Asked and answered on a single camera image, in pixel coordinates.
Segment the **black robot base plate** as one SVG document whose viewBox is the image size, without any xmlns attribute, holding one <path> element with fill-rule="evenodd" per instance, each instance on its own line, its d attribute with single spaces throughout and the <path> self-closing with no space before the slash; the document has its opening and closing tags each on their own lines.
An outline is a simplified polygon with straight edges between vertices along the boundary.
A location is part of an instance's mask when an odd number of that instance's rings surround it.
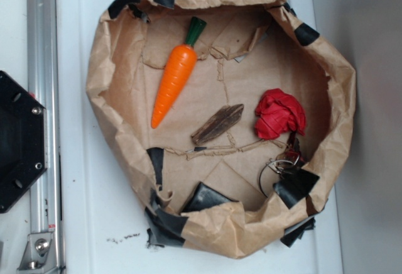
<svg viewBox="0 0 402 274">
<path fill-rule="evenodd" d="M 1 72 L 1 213 L 7 213 L 46 170 L 46 109 Z"/>
</svg>

